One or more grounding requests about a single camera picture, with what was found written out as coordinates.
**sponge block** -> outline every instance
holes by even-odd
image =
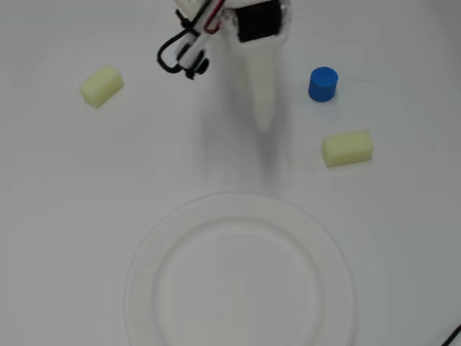
[[[327,137],[323,139],[322,145],[327,167],[368,161],[374,150],[372,136],[367,130]]]
[[[120,72],[109,65],[101,67],[80,86],[81,94],[91,106],[98,108],[123,87]]]

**blue cylinder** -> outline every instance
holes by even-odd
[[[338,74],[329,67],[316,68],[310,75],[309,95],[317,102],[327,102],[333,98],[338,84]]]

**black cable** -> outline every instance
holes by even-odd
[[[185,18],[180,11],[176,11],[176,15],[179,17],[181,20],[181,25],[184,28],[178,35],[170,38],[168,41],[166,41],[158,50],[157,53],[157,61],[158,64],[162,67],[163,70],[168,72],[169,74],[178,74],[179,72],[182,71],[182,67],[177,63],[175,66],[171,67],[168,66],[165,63],[165,60],[163,59],[162,55],[164,54],[165,50],[173,45],[176,41],[181,40],[186,34],[191,33],[195,37],[199,36],[199,33],[194,29],[195,25],[197,25],[198,21],[202,17],[202,15],[205,13],[209,5],[211,4],[212,0],[206,0],[203,5],[200,7],[199,11],[195,15],[194,19],[192,21],[189,21],[187,18]]]
[[[458,336],[458,334],[461,333],[461,325],[458,326],[458,328],[455,329],[455,331],[449,336],[447,341],[445,341],[442,346],[448,346],[453,342],[454,339]]]

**white table surface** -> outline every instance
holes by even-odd
[[[130,262],[166,214],[215,192],[296,204],[341,246],[356,346],[437,346],[461,323],[461,2],[296,0],[285,109],[255,135],[217,63],[156,65],[169,0],[0,4],[0,345],[126,346]],[[125,88],[99,110],[79,84]],[[307,93],[334,67],[334,101]],[[373,162],[328,170],[322,137],[368,128]]]

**paper plate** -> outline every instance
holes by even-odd
[[[126,287],[132,346],[350,346],[348,268],[303,212],[258,195],[216,195],[149,234]]]

